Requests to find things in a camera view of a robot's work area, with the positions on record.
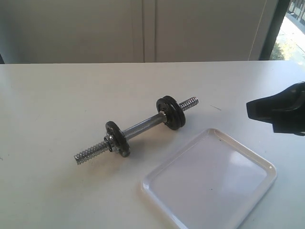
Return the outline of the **chrome dumbbell bar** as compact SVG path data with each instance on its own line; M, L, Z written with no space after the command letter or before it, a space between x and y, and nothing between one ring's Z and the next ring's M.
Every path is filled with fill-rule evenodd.
M199 100L197 97L191 97L181 103L178 103L179 106L182 108L183 112L186 110L198 105ZM127 138L127 141L131 140L132 138L140 135L141 133L159 125L164 124L166 121L166 116L164 112L158 112L157 114L138 123L134 126L127 128L125 130L121 130L125 137ZM76 160L76 163L78 165L81 165L90 159L102 154L105 151L109 151L107 143L103 140L99 142L98 144L89 147L86 150L81 151L80 153L76 154L74 156L74 159Z

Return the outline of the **black far-end weight plate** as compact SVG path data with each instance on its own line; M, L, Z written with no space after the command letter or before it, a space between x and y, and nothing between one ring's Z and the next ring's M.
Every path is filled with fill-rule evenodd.
M130 155L130 146L121 129L113 121L108 121L105 124L105 128L107 135L114 136L119 154L122 157L128 157Z

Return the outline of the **white plastic tray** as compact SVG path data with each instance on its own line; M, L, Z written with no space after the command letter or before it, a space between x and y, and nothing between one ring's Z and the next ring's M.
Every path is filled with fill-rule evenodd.
M236 229L276 178L272 163L210 128L150 172L141 189L175 228Z

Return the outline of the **chrome spin collar nut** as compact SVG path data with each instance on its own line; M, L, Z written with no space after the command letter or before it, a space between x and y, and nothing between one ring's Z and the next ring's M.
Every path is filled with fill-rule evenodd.
M106 135L104 137L104 141L108 144L108 148L110 152L118 153L118 148L116 145L116 140L113 135Z

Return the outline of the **dark window frame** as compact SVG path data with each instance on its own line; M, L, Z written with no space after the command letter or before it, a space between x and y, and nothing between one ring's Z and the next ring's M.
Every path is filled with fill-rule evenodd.
M260 61L268 61L270 60L270 56L273 50L273 47L276 42L276 38L278 36L278 33L280 31L280 27L282 25L282 22L284 20L284 17L286 15L287 9L290 4L290 0L279 0L277 2L271 24L268 29L267 36L264 41L264 45L262 48L262 51L259 56Z

